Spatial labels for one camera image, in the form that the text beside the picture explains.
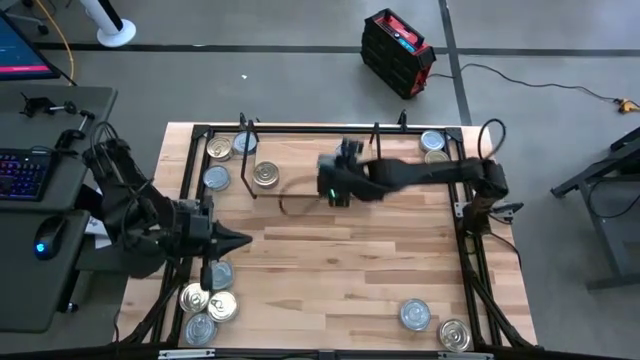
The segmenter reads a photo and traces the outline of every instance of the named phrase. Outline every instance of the concrete floor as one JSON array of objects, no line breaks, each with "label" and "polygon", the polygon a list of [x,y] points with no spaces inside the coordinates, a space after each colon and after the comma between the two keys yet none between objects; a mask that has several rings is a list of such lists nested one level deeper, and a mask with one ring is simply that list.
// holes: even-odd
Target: concrete floor
[{"label": "concrete floor", "polygon": [[[78,1],[59,4],[57,19],[74,43],[94,43],[94,27]],[[639,50],[640,3],[617,0],[113,0],[138,25],[136,44],[358,46],[363,19],[390,7],[433,46],[486,49]],[[445,36],[448,7],[455,38]],[[55,33],[36,41],[58,42]],[[46,55],[67,69],[66,53]],[[640,287],[587,292],[608,275],[582,199],[554,199],[549,189],[599,159],[615,139],[640,125],[581,92],[532,89],[496,74],[463,72],[470,119],[460,117],[451,80],[430,79],[411,101],[399,99],[359,55],[305,53],[75,52],[81,85],[120,91],[111,121],[141,169],[153,174],[169,121],[236,120],[243,111],[273,122],[392,123],[406,108],[411,123],[481,125],[497,117],[508,138],[497,155],[511,194],[522,201],[514,234],[539,343],[553,350],[640,358]],[[640,99],[637,57],[460,56],[529,82],[583,85],[606,96]],[[312,75],[308,69],[314,69]],[[447,55],[434,68],[451,73]],[[83,311],[56,319],[43,335],[0,335],[2,352],[104,344],[125,279],[86,277],[76,296]]]}]

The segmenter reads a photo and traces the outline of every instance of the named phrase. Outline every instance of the computer monitor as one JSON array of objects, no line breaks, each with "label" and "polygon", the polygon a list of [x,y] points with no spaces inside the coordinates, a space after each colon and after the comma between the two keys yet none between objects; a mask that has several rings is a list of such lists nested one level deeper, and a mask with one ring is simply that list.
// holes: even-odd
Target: computer monitor
[{"label": "computer monitor", "polygon": [[0,81],[56,79],[60,72],[0,10]]}]

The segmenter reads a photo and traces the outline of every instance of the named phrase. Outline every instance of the silver can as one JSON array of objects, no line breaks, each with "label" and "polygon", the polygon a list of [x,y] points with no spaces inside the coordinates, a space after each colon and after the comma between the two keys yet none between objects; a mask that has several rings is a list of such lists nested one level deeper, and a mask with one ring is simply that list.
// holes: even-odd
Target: silver can
[{"label": "silver can", "polygon": [[410,299],[400,309],[400,320],[409,330],[423,331],[431,321],[431,311],[424,301]]},{"label": "silver can", "polygon": [[227,161],[231,159],[231,141],[225,138],[213,138],[207,143],[207,153],[213,160]]},{"label": "silver can", "polygon": [[214,321],[226,322],[238,314],[238,301],[228,291],[220,291],[211,297],[207,305],[207,313]]},{"label": "silver can", "polygon": [[458,319],[450,319],[440,324],[438,338],[444,347],[453,352],[465,352],[471,346],[471,331]]},{"label": "silver can", "polygon": [[228,289],[233,285],[233,267],[228,261],[212,261],[213,290]]},{"label": "silver can", "polygon": [[280,173],[276,164],[263,161],[253,170],[253,181],[263,189],[273,189],[278,185]]},{"label": "silver can", "polygon": [[442,150],[444,144],[444,136],[439,131],[427,130],[420,135],[420,149],[422,151]]},{"label": "silver can", "polygon": [[[233,151],[236,154],[243,155],[245,143],[247,142],[247,132],[241,132],[233,138]],[[253,155],[256,153],[256,147],[258,146],[258,139],[253,133],[249,133],[249,148],[247,150],[247,155]]]},{"label": "silver can", "polygon": [[202,176],[204,185],[213,191],[222,191],[231,184],[229,171],[224,166],[214,165],[207,169]]},{"label": "silver can", "polygon": [[180,307],[185,312],[200,312],[204,310],[208,303],[209,292],[202,290],[198,283],[189,284],[180,293]]},{"label": "silver can", "polygon": [[424,162],[433,164],[437,162],[449,161],[449,155],[441,150],[432,150],[425,154]]},{"label": "silver can", "polygon": [[215,321],[207,314],[195,314],[184,326],[184,339],[191,346],[207,345],[217,333]]}]

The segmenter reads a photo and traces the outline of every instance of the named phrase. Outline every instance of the wooden tabletop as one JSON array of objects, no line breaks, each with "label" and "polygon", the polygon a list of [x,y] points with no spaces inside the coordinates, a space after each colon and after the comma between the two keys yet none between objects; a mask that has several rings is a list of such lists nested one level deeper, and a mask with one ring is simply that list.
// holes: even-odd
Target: wooden tabletop
[{"label": "wooden tabletop", "polygon": [[[173,199],[179,196],[193,125],[169,123],[165,133],[154,184]],[[479,127],[462,130],[467,156],[477,156]],[[216,133],[218,137],[234,135]],[[318,153],[335,149],[340,138],[260,134],[261,144],[272,150],[268,156],[263,151],[249,157],[247,179],[251,181],[259,157],[276,165],[288,164],[280,169],[281,185],[286,184],[302,168],[292,160],[296,152],[317,159]],[[422,160],[417,135],[381,135],[381,140],[383,156]],[[200,181],[204,146],[202,140],[190,198]],[[485,153],[491,147],[488,136],[482,147]],[[365,156],[371,150],[365,149]],[[436,329],[441,321],[458,318],[468,324],[446,185],[414,186],[384,202],[354,201],[347,209],[330,208],[326,201],[311,197],[287,196],[284,207],[289,215],[283,215],[276,196],[256,200],[249,196],[240,180],[240,164],[239,156],[221,163],[232,180],[226,190],[212,194],[214,213],[227,228],[253,236],[253,243],[227,256],[235,270],[232,291],[240,311],[232,322],[220,325],[211,347],[439,350],[443,347]],[[315,187],[313,181],[303,187]],[[300,194],[309,191],[299,189]],[[513,241],[508,226],[492,226],[495,233]],[[484,246],[496,302],[520,334],[535,343],[516,255],[489,236]],[[200,262],[195,260],[192,281],[198,281],[199,270]],[[146,279],[129,280],[118,320],[121,334],[126,336],[142,320],[158,296],[161,279],[162,271],[158,271]],[[425,332],[411,332],[398,319],[401,304],[410,298],[424,300],[431,310]],[[175,297],[168,306],[165,335],[174,306]],[[483,336],[489,341],[484,307],[479,305],[478,311]]]}]

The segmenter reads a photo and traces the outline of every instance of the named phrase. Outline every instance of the keyboard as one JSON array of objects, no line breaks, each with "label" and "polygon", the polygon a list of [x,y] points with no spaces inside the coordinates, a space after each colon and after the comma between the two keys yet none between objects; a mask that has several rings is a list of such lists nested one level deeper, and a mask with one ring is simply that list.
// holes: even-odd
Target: keyboard
[{"label": "keyboard", "polygon": [[48,151],[0,149],[0,200],[42,200],[52,163]]}]

